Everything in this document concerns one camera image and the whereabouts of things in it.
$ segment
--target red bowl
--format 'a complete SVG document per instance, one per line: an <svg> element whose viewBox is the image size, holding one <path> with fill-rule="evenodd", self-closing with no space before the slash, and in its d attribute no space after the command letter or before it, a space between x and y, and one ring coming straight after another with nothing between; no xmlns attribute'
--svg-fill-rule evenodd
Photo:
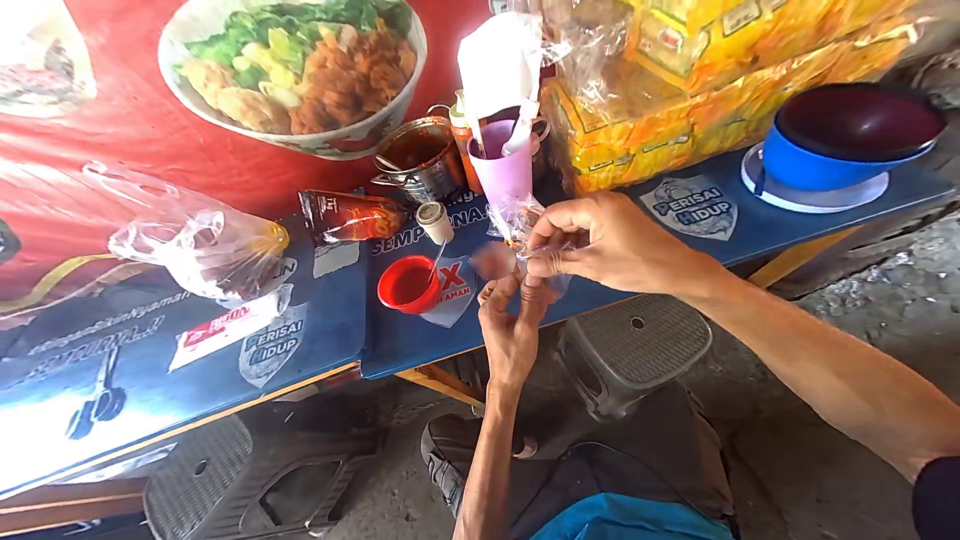
<svg viewBox="0 0 960 540"><path fill-rule="evenodd" d="M383 271L376 284L376 296L391 309L411 315L426 313L440 302L440 278L436 273L432 258L399 258Z"/></svg>

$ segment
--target table leg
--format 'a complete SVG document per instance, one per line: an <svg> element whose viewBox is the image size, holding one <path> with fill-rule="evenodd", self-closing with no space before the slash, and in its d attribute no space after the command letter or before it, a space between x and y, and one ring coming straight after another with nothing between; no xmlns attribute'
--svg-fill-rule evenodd
<svg viewBox="0 0 960 540"><path fill-rule="evenodd" d="M754 272L750 278L747 278L747 281L760 288L767 288L782 280L794 270L807 264L827 248L836 245L851 234L856 233L860 230L860 227L862 226L850 227L839 233L822 236L789 248Z"/></svg>
<svg viewBox="0 0 960 540"><path fill-rule="evenodd" d="M396 376L436 390L467 405L483 407L483 400L476 390L433 364L401 371Z"/></svg>

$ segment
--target gray plastic stool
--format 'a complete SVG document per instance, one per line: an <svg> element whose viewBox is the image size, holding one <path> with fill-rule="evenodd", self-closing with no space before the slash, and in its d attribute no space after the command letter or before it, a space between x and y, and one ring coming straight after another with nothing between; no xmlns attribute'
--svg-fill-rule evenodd
<svg viewBox="0 0 960 540"><path fill-rule="evenodd" d="M685 372L709 349L710 326L693 307L663 294L641 294L570 319L554 358L599 421Z"/></svg>
<svg viewBox="0 0 960 540"><path fill-rule="evenodd" d="M317 433L231 415L183 437L150 477L144 511L158 540L318 535L376 448L372 430ZM311 467L306 481L287 476L302 467Z"/></svg>

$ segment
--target sauce bottle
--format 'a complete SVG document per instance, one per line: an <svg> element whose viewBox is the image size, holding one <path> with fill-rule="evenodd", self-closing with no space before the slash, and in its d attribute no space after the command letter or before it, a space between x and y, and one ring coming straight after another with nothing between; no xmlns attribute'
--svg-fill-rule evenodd
<svg viewBox="0 0 960 540"><path fill-rule="evenodd" d="M450 108L450 126L453 130L453 138L457 141L457 149L460 151L460 161L464 163L464 171L467 173L467 185L470 191L477 195L483 195L483 187L480 185L480 179L477 178L477 172L473 170L473 164L470 163L470 157L467 153L467 144L473 137L473 132L467 123L467 116L464 114L464 92L457 90L457 103Z"/></svg>

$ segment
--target blue bowl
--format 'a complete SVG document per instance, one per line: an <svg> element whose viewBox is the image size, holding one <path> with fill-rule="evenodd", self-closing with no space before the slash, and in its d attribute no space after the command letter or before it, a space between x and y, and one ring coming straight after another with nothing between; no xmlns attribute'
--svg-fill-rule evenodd
<svg viewBox="0 0 960 540"><path fill-rule="evenodd" d="M832 191L859 184L901 163L926 154L933 145L913 156L893 161L846 161L809 152L788 140L775 123L763 143L763 168L781 184L807 191Z"/></svg>

